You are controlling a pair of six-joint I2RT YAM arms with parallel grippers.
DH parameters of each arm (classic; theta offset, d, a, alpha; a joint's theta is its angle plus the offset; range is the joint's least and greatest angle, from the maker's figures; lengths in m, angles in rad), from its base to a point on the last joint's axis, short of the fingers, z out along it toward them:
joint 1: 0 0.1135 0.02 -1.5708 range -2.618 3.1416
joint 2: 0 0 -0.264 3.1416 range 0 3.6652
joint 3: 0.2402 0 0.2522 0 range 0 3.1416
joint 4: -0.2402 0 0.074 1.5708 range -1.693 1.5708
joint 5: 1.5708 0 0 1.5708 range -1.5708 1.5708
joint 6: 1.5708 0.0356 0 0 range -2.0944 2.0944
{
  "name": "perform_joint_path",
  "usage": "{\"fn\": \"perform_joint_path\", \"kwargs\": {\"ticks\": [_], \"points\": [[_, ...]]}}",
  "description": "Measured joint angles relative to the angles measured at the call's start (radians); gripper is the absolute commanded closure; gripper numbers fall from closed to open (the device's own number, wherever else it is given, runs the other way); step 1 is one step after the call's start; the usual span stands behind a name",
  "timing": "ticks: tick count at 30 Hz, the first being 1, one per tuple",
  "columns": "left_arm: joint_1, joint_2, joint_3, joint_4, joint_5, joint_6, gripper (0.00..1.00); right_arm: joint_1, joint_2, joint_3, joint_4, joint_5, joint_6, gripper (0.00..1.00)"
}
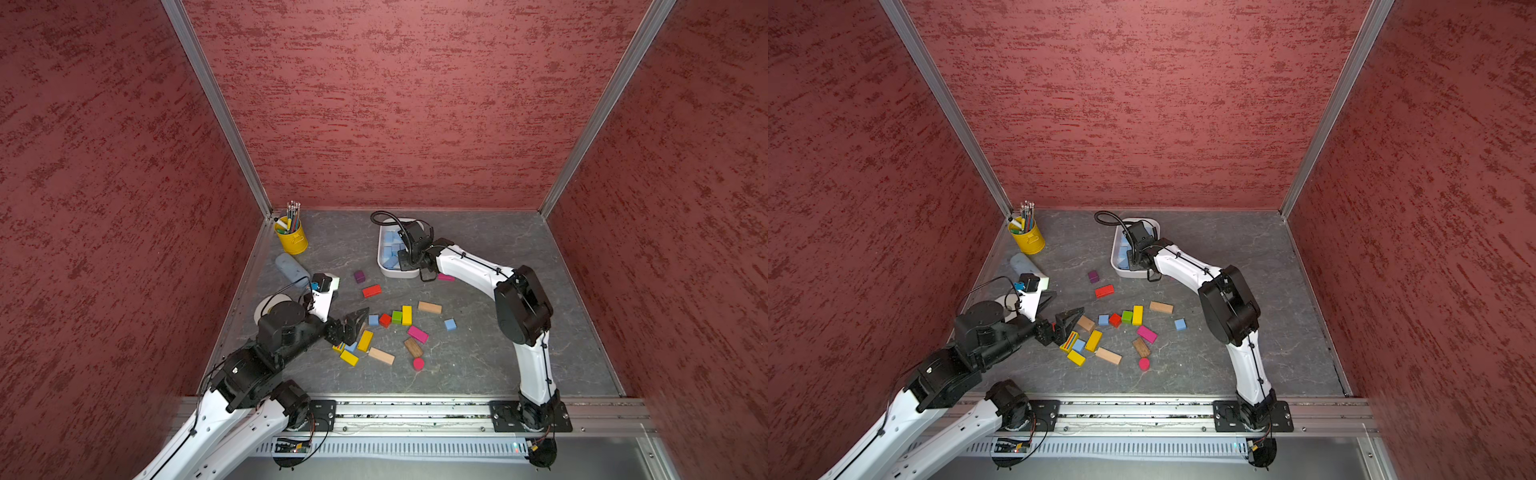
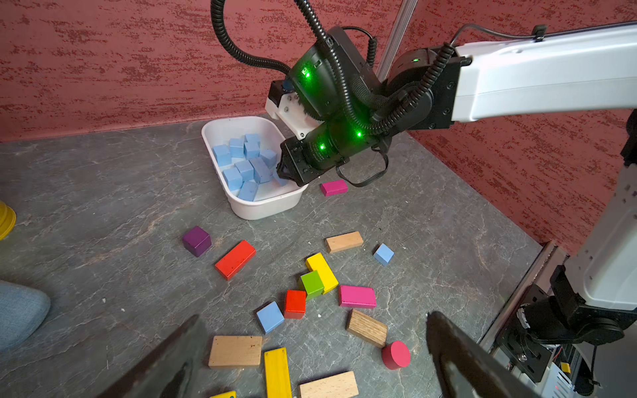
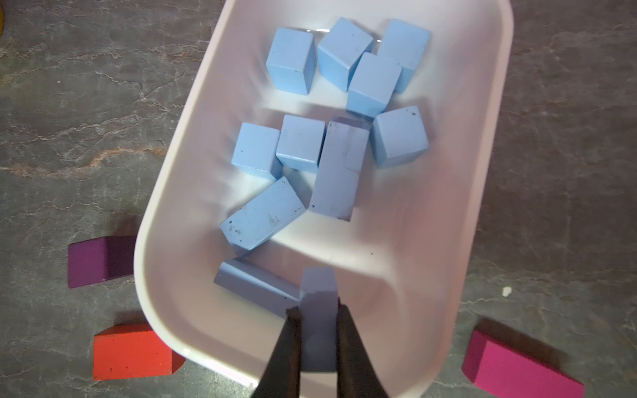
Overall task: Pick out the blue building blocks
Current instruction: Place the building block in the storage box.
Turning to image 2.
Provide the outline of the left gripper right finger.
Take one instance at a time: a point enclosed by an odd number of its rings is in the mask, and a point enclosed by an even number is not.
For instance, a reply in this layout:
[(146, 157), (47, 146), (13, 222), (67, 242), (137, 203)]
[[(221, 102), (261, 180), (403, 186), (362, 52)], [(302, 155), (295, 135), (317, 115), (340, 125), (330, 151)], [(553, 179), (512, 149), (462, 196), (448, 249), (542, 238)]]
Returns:
[(443, 397), (536, 397), (439, 311), (426, 318), (426, 344)]

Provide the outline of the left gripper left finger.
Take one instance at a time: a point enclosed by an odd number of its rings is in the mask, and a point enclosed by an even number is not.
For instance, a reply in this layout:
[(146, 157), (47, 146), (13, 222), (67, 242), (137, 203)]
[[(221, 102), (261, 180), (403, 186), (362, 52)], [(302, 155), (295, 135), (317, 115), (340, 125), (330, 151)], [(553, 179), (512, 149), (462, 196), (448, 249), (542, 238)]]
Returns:
[(207, 331), (193, 315), (100, 397), (193, 397)]

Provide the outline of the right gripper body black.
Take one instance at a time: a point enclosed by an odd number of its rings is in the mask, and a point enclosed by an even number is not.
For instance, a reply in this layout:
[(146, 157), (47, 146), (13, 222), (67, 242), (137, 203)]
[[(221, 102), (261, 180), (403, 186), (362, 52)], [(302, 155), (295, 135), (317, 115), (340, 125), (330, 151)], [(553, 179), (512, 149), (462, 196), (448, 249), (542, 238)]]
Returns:
[(391, 137), (387, 134), (370, 134), (344, 118), (332, 119), (320, 124), (302, 140), (297, 137), (286, 139), (280, 145), (281, 157), (276, 173), (302, 187), (333, 168), (338, 176), (344, 177), (340, 168), (366, 149), (381, 154), (388, 165), (390, 146)]

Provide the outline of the blue notched block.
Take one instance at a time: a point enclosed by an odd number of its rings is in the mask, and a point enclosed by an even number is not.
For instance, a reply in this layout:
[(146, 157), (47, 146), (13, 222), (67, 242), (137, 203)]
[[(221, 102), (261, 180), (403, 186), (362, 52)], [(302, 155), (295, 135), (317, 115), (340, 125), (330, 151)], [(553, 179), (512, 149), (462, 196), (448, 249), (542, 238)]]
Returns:
[(276, 183), (279, 187), (285, 187), (286, 184), (288, 183), (287, 179), (281, 178), (279, 176), (275, 168), (271, 170), (271, 175), (272, 175), (272, 181)]

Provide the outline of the blue cube lowest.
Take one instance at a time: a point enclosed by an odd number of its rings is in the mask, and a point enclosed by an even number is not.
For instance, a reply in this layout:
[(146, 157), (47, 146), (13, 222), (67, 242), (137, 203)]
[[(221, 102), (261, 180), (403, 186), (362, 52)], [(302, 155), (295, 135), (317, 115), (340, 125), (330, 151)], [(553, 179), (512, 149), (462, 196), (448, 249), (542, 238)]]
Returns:
[(277, 164), (277, 153), (271, 149), (260, 151), (260, 158), (269, 169), (274, 168)]

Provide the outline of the blue cube cluster c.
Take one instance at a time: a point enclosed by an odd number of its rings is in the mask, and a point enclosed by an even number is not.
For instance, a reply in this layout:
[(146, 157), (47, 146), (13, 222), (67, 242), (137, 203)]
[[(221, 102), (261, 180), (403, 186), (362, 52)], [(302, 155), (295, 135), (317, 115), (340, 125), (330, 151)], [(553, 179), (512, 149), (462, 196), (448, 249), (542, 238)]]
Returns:
[(260, 146), (255, 142), (245, 142), (244, 157), (246, 159), (257, 159), (260, 157)]

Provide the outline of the white plastic tub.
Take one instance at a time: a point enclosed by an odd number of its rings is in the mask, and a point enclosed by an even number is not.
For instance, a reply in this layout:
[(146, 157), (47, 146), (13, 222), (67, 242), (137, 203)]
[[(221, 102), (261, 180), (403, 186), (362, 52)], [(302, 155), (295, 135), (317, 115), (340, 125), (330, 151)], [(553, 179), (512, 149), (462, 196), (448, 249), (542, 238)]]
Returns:
[(232, 165), (218, 167), (212, 148), (221, 144), (229, 146), (230, 139), (233, 138), (244, 139), (245, 141), (246, 134), (259, 134), (260, 151), (271, 149), (277, 153), (277, 160), (280, 160), (280, 144), (283, 143), (284, 136), (278, 127), (268, 119), (256, 116), (216, 119), (204, 124), (202, 127), (203, 142), (206, 144), (213, 167), (233, 212), (242, 219), (254, 221), (295, 207), (299, 203), (305, 188), (298, 186), (294, 182), (288, 181), (285, 187), (279, 187), (272, 179), (270, 182), (259, 184), (254, 202), (239, 199), (237, 195), (240, 190), (234, 192), (228, 190), (222, 172), (230, 167), (235, 167), (235, 163), (246, 158), (232, 158)]

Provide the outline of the blue cube cluster b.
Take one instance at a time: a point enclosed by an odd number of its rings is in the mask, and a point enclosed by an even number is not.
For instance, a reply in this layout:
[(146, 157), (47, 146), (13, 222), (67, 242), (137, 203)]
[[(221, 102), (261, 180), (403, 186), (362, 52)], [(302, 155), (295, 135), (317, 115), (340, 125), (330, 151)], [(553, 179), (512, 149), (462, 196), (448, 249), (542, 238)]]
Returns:
[(244, 182), (248, 182), (254, 179), (255, 170), (250, 160), (242, 160), (240, 162), (237, 162), (235, 163), (235, 167), (242, 176)]

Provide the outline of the blue cube top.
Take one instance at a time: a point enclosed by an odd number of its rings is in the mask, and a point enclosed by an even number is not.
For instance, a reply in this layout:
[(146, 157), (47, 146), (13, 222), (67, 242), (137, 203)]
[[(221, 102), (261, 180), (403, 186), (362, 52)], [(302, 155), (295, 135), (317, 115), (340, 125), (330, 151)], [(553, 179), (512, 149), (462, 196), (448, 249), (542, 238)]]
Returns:
[(230, 139), (229, 148), (230, 148), (231, 156), (234, 159), (243, 159), (245, 157), (244, 144), (245, 144), (244, 139), (239, 139), (239, 138)]

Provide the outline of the blue cube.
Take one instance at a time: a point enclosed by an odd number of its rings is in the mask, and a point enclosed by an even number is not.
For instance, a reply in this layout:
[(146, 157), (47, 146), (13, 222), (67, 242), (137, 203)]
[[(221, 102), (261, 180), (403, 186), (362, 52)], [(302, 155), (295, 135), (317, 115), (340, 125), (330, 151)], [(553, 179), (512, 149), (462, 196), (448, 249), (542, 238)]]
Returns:
[(231, 156), (234, 159), (243, 159), (245, 157), (244, 144), (245, 144), (244, 139), (239, 139), (239, 138), (230, 139), (229, 148), (230, 148)]
[(228, 145), (216, 145), (212, 148), (212, 152), (218, 167), (232, 165), (232, 153)]
[(224, 170), (222, 176), (229, 191), (234, 192), (242, 188), (244, 180), (242, 174), (236, 167), (230, 167)]
[(265, 334), (271, 333), (285, 321), (284, 315), (276, 302), (271, 302), (256, 312)]
[(245, 141), (247, 143), (253, 143), (260, 146), (260, 135), (259, 134), (246, 134)]

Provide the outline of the blue cube cluster a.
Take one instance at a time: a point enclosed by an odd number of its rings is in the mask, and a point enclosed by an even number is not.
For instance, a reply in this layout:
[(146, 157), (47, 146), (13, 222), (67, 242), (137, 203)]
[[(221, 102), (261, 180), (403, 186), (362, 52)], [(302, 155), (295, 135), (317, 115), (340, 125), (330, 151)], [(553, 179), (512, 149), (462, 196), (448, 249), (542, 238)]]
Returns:
[(395, 253), (385, 244), (380, 244), (373, 253), (374, 259), (383, 266), (389, 265)]

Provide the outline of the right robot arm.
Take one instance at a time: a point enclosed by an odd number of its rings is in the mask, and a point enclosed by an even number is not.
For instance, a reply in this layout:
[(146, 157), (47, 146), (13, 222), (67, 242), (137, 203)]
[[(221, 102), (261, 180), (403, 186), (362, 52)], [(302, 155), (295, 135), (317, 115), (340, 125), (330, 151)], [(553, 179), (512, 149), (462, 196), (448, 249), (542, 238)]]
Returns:
[[(280, 177), (303, 186), (365, 149), (386, 154), (406, 130), (521, 114), (635, 109), (635, 23), (411, 51), (379, 81), (345, 28), (333, 28), (267, 103), (294, 137)], [(539, 343), (623, 338), (636, 320), (636, 119), (627, 123), (615, 193), (585, 245), (551, 278), (552, 295), (523, 304), (516, 325)]]

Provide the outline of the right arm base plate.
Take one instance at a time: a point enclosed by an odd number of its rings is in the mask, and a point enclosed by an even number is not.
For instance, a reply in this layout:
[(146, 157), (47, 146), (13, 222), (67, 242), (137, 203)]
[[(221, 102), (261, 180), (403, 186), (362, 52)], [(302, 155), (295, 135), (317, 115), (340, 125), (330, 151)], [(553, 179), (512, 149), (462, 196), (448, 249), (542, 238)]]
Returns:
[(591, 370), (576, 346), (537, 342), (517, 315), (498, 333), (493, 353), (538, 396), (592, 397), (597, 392)]

